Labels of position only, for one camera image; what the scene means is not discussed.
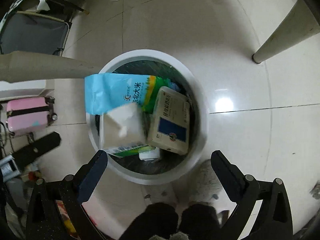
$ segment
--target silver bolt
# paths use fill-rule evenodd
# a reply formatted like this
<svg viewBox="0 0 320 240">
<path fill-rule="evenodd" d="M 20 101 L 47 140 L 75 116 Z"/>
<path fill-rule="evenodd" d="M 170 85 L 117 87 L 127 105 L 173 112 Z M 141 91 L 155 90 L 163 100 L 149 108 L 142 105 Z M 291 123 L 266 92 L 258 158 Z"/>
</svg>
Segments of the silver bolt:
<svg viewBox="0 0 320 240">
<path fill-rule="evenodd" d="M 253 181 L 254 177 L 252 175 L 248 174 L 248 175 L 245 176 L 245 179 L 247 181 Z"/>
<path fill-rule="evenodd" d="M 41 185 L 43 183 L 43 179 L 37 179 L 36 184 Z"/>
<path fill-rule="evenodd" d="M 276 178 L 276 183 L 281 185 L 283 182 L 282 182 L 282 179 L 279 179 L 279 178 Z"/>
<path fill-rule="evenodd" d="M 66 181 L 72 181 L 73 180 L 73 175 L 69 174 L 67 176 L 65 176 L 64 178 Z"/>
</svg>

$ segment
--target white trash can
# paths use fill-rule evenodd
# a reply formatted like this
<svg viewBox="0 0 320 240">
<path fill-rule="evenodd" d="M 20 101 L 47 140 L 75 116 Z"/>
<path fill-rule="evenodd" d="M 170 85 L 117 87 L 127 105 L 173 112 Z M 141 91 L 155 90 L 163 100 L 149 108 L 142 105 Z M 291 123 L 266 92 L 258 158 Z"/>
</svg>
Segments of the white trash can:
<svg viewBox="0 0 320 240">
<path fill-rule="evenodd" d="M 190 143 L 189 152 L 181 157 L 172 153 L 176 158 L 175 167 L 158 174 L 143 174 L 132 171 L 119 164 L 117 157 L 108 156 L 108 168 L 119 176 L 143 185 L 164 184 L 180 178 L 190 171 L 202 155 L 202 150 L 208 136 L 209 106 L 204 91 L 199 82 L 194 78 L 188 68 L 174 57 L 156 50 L 140 49 L 126 52 L 106 64 L 100 73 L 123 73 L 154 75 L 170 78 L 172 82 L 178 83 L 189 95 L 194 111 L 193 120 L 190 120 Z M 89 128 L 89 137 L 93 148 L 98 151 L 99 134 L 96 126 L 95 116 L 86 114 Z"/>
</svg>

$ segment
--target person's foot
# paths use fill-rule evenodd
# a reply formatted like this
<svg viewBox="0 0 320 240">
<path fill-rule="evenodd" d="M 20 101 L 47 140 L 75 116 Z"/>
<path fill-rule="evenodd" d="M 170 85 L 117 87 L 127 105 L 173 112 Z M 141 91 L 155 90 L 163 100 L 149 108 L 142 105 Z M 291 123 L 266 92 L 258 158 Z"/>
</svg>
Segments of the person's foot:
<svg viewBox="0 0 320 240">
<path fill-rule="evenodd" d="M 189 188 L 190 204 L 195 202 L 211 203 L 219 198 L 218 193 L 222 190 L 222 185 L 211 167 L 210 160 L 201 164 L 193 178 Z"/>
<path fill-rule="evenodd" d="M 171 183 L 162 185 L 145 185 L 143 189 L 144 199 L 147 204 L 162 202 L 169 204 L 174 208 L 177 206 L 178 200 Z"/>
</svg>

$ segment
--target yellow stripe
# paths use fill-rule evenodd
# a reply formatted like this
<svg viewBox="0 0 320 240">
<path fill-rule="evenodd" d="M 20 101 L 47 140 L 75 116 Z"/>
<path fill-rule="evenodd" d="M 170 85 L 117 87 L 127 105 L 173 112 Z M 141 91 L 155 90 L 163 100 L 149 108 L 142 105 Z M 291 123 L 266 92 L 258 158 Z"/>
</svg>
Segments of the yellow stripe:
<svg viewBox="0 0 320 240">
<path fill-rule="evenodd" d="M 149 83 L 148 91 L 147 91 L 147 94 L 146 94 L 146 97 L 144 99 L 143 106 L 142 106 L 143 111 L 145 111 L 145 106 L 147 104 L 149 104 L 151 94 L 153 92 L 153 89 L 155 88 L 156 76 L 149 76 L 148 83 Z"/>
</svg>

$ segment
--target rice bag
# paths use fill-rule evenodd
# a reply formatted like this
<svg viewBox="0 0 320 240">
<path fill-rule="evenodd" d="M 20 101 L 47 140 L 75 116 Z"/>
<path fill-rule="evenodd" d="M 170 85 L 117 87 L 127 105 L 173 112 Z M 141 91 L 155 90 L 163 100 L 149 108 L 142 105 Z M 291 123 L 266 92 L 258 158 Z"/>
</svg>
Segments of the rice bag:
<svg viewBox="0 0 320 240">
<path fill-rule="evenodd" d="M 170 79 L 151 75 L 101 73 L 84 78 L 85 110 L 99 114 L 127 103 L 138 103 L 152 114 L 160 87 L 170 87 Z"/>
</svg>

